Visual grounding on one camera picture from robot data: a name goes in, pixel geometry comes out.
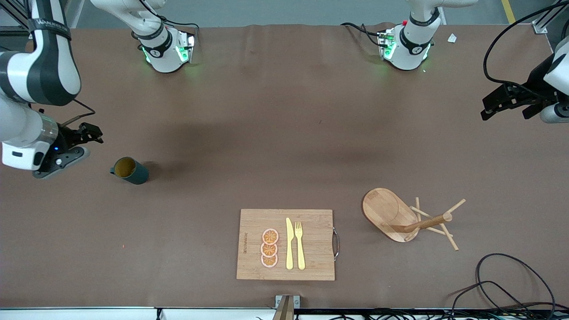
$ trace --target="yellow knife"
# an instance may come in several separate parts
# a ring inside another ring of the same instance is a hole
[[[292,222],[289,218],[286,218],[286,268],[292,270],[294,268],[292,264],[292,240],[294,239],[294,229],[292,228]]]

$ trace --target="wooden plate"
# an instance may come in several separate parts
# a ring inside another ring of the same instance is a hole
[[[373,189],[362,204],[365,217],[387,237],[397,242],[413,240],[418,231],[404,232],[402,227],[417,222],[417,216],[395,193],[388,189]]]

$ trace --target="wooden stand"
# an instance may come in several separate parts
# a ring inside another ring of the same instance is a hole
[[[466,200],[462,199],[447,212],[430,216],[421,211],[419,198],[415,198],[417,208],[408,207],[396,194],[384,188],[377,188],[365,195],[362,208],[368,220],[379,228],[387,237],[397,242],[409,242],[417,236],[421,229],[427,229],[445,235],[455,251],[458,246],[444,225],[445,222],[452,221],[452,212],[460,207]],[[429,218],[421,221],[421,216]],[[441,230],[433,228],[440,225]]]

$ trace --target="wooden cutting board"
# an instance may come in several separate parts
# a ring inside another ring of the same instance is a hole
[[[302,223],[302,246],[306,268],[298,269],[297,242],[292,241],[294,268],[286,268],[286,218]],[[237,279],[248,280],[328,280],[335,279],[332,249],[332,210],[242,209],[237,255]],[[279,233],[278,262],[267,268],[261,264],[262,234],[268,228]]]

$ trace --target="metal handle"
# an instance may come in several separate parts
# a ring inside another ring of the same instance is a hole
[[[334,255],[334,261],[336,261],[336,259],[338,258],[338,255],[340,254],[340,236],[336,232],[335,227],[332,227],[332,232],[333,232],[332,238],[334,238],[334,236],[336,236],[336,254]]]

